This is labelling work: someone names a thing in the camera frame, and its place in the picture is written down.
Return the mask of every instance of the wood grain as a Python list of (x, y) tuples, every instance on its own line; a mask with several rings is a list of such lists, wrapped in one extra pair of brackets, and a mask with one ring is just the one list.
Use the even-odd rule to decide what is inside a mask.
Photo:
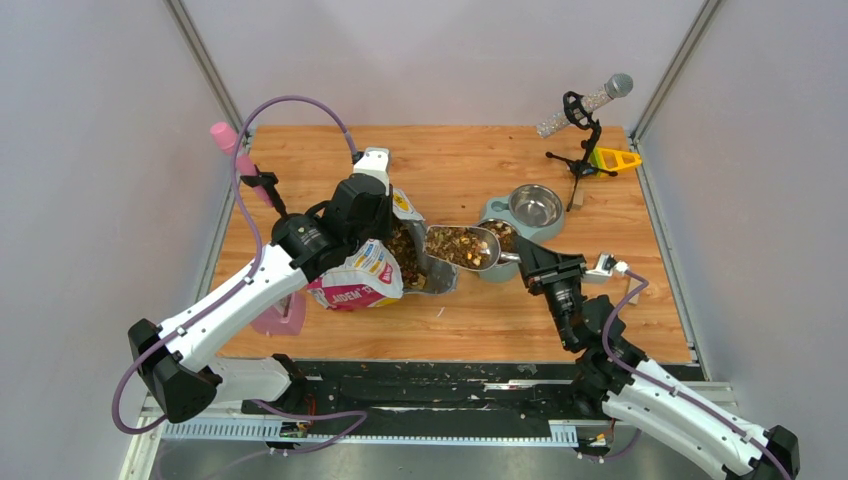
[[(392, 183), (402, 188), (430, 223), (472, 224), (487, 199), (507, 195), (525, 183), (540, 183), (565, 201), (572, 178), (564, 163), (544, 153), (579, 155), (586, 136), (568, 129), (548, 140), (533, 127), (354, 127), (360, 149), (392, 152)], [(607, 127), (601, 146), (628, 149), (621, 128)], [(261, 127), (251, 156), (261, 169), (280, 178), (280, 193), (291, 212), (302, 212), (332, 195), (350, 174), (342, 136), (331, 127)], [(638, 306), (622, 318), (626, 337), (663, 362), (688, 362), (689, 352), (636, 174), (581, 181), (585, 203), (566, 216), (565, 229), (546, 246), (583, 253), (594, 262), (601, 251), (626, 260), (651, 280)], [(242, 187), (263, 241), (276, 213)], [(253, 257), (254, 243), (238, 211), (233, 216), (218, 262), (215, 285)], [(584, 293), (624, 296), (627, 281), (585, 285)], [(308, 298), (306, 324), (297, 337), (266, 337), (245, 328), (220, 354), (264, 357), (286, 353), (297, 358), (424, 359), (466, 361), (570, 361), (562, 350), (543, 299), (532, 297), (515, 278), (505, 284), (483, 282), (463, 272), (456, 292), (440, 297), (411, 295), (381, 308), (331, 312)], [(444, 307), (441, 316), (437, 316)]]

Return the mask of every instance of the gray wall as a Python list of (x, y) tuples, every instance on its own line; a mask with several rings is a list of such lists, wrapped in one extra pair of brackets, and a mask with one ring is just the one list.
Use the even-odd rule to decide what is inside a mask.
[(197, 288), (220, 112), (161, 1), (4, 1), (0, 65), (0, 477), (116, 478), (126, 331)]
[[(630, 73), (633, 126), (703, 0), (186, 0), (239, 108), (297, 93), (351, 124), (533, 125)], [(289, 105), (269, 123), (326, 124)]]
[(848, 3), (726, 2), (644, 141), (701, 353), (845, 478)]

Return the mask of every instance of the microphone clip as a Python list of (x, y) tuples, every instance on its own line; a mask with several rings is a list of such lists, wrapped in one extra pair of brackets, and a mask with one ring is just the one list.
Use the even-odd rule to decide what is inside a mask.
[[(589, 138), (580, 142), (580, 148), (583, 149), (583, 158), (580, 160), (572, 160), (570, 158), (554, 155), (552, 152), (545, 152), (546, 157), (555, 158), (565, 162), (568, 165), (568, 171), (574, 175), (574, 189), (571, 191), (571, 199), (568, 201), (568, 206), (565, 208), (566, 212), (570, 212), (571, 207), (574, 205), (574, 194), (577, 193), (577, 184), (581, 178), (589, 175), (595, 175), (599, 172), (606, 173), (611, 177), (618, 175), (618, 172), (598, 168), (595, 165), (592, 165), (589, 161), (592, 151), (595, 150), (598, 140), (601, 139), (602, 128), (601, 123), (592, 117), (592, 113), (586, 111), (586, 108), (583, 106), (582, 99), (583, 95), (571, 91), (566, 92), (565, 95), (562, 96), (562, 106), (565, 118), (567, 118), (572, 125), (580, 130), (592, 130)], [(582, 118), (578, 118), (578, 112), (583, 115)]]

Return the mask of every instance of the sparkly microphone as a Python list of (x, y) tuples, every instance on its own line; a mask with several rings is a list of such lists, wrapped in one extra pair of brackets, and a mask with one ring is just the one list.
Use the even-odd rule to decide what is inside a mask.
[[(621, 98), (627, 95), (631, 90), (633, 90), (633, 78), (626, 73), (616, 73), (598, 91), (585, 95), (580, 103), (583, 104), (586, 112), (592, 113), (611, 102), (613, 98)], [(575, 109), (574, 118), (580, 120), (583, 118), (583, 114)], [(569, 125), (571, 125), (571, 122), (568, 121), (565, 113), (560, 111), (536, 125), (536, 132), (539, 133), (540, 137), (548, 138)]]

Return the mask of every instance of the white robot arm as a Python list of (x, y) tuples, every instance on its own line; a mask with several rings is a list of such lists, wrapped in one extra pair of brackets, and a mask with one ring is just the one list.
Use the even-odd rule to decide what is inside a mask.
[(614, 271), (628, 272), (626, 264), (604, 253), (587, 270), (582, 255), (552, 252), (524, 238), (515, 244), (524, 285), (533, 295), (544, 294), (563, 348), (583, 352), (572, 383), (581, 411), (603, 412), (643, 430), (715, 480), (798, 475), (798, 438), (792, 432), (780, 425), (766, 430), (698, 395), (622, 337), (621, 304), (613, 307), (606, 295), (587, 300), (581, 294), (581, 281), (603, 283)]
[[(333, 198), (305, 214), (284, 215), (262, 255), (188, 309), (159, 326), (140, 320), (128, 333), (135, 358), (170, 332), (177, 335), (139, 367), (139, 375), (172, 423), (212, 403), (278, 399), (290, 372), (274, 358), (227, 359), (216, 352), (260, 313), (341, 265), (366, 240), (391, 236), (389, 151), (368, 148)], [(323, 210), (320, 217), (317, 213)], [(190, 328), (183, 325), (209, 309)]]

